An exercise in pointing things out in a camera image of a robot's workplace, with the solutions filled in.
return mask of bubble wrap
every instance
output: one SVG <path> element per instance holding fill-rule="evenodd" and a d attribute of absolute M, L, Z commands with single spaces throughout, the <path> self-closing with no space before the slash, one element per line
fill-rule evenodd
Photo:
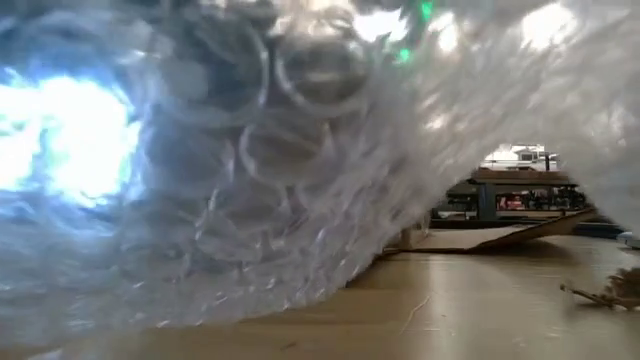
<path fill-rule="evenodd" d="M 640 233 L 639 6 L 3 1 L 0 346 L 320 301 L 501 143 Z"/>

